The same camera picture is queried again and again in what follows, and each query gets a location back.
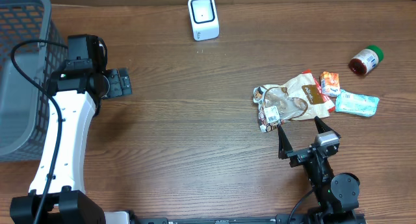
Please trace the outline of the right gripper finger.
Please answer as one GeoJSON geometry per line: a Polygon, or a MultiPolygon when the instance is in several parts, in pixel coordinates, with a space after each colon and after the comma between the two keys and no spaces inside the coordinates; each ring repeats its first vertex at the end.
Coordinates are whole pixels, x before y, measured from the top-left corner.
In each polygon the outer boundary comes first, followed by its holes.
{"type": "Polygon", "coordinates": [[[287,138],[285,131],[281,125],[278,125],[278,138],[279,138],[279,152],[278,157],[280,159],[287,159],[288,154],[293,152],[293,148],[291,146],[290,141],[287,138]]]}
{"type": "Polygon", "coordinates": [[[325,124],[318,116],[314,117],[314,121],[319,134],[333,131],[333,129],[325,124]]]}

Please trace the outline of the beige dried food bag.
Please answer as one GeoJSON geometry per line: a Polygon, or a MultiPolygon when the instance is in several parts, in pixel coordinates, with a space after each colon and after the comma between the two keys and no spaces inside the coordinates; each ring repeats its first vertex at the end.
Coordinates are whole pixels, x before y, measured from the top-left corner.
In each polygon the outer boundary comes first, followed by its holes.
{"type": "Polygon", "coordinates": [[[258,107],[260,131],[266,133],[284,123],[316,117],[308,114],[308,103],[304,97],[300,75],[283,85],[265,84],[254,88],[253,102],[258,107]]]}

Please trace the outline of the orange tissue packet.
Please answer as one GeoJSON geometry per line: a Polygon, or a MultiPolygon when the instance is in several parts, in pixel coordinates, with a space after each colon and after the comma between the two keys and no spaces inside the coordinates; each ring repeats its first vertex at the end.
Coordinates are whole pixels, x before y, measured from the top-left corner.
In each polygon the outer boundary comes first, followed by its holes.
{"type": "Polygon", "coordinates": [[[320,75],[322,93],[330,97],[337,97],[341,93],[339,74],[324,71],[320,75]]]}

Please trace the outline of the teal wet wipes packet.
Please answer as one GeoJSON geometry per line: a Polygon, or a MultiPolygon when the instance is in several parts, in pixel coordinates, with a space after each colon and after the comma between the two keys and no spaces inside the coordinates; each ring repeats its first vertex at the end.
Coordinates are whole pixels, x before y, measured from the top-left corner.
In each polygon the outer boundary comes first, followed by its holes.
{"type": "Polygon", "coordinates": [[[375,115],[379,102],[380,99],[378,97],[341,90],[341,93],[335,100],[335,111],[371,117],[375,115]]]}

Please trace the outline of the green white round container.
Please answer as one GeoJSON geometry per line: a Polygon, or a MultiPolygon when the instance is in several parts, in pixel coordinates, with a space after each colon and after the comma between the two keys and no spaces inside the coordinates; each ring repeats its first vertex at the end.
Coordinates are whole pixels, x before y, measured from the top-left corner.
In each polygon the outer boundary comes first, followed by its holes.
{"type": "Polygon", "coordinates": [[[384,52],[376,45],[369,45],[355,55],[348,67],[357,75],[366,75],[384,59],[384,52]]]}

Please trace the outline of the red snack stick pack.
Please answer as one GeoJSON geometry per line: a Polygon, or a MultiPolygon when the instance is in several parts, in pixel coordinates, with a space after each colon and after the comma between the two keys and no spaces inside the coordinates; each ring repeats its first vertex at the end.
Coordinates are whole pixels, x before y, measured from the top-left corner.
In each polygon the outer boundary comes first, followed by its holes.
{"type": "Polygon", "coordinates": [[[328,117],[335,110],[335,104],[322,93],[318,80],[309,70],[300,74],[300,80],[301,89],[305,95],[304,99],[308,103],[308,114],[320,118],[328,117]]]}

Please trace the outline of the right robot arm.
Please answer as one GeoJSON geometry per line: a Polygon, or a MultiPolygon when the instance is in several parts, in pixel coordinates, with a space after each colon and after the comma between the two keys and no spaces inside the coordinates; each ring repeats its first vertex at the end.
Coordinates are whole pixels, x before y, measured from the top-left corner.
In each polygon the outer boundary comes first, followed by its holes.
{"type": "Polygon", "coordinates": [[[305,149],[295,151],[281,125],[278,125],[280,159],[289,159],[290,166],[302,166],[311,184],[307,192],[286,218],[287,223],[309,224],[360,224],[365,223],[363,214],[355,213],[359,207],[359,179],[352,173],[335,175],[328,158],[339,150],[341,135],[327,126],[319,117],[314,118],[318,134],[315,141],[305,149]],[[302,202],[314,194],[318,207],[306,214],[296,216],[302,202]]]}

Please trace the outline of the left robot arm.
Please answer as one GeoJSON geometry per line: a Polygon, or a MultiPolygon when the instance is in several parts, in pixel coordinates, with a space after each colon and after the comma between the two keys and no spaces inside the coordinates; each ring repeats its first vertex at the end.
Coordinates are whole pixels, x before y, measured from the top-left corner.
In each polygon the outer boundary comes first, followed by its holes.
{"type": "Polygon", "coordinates": [[[26,196],[10,205],[14,223],[134,223],[130,211],[105,212],[85,194],[86,139],[102,99],[132,92],[125,68],[60,70],[48,85],[44,150],[26,196]]]}

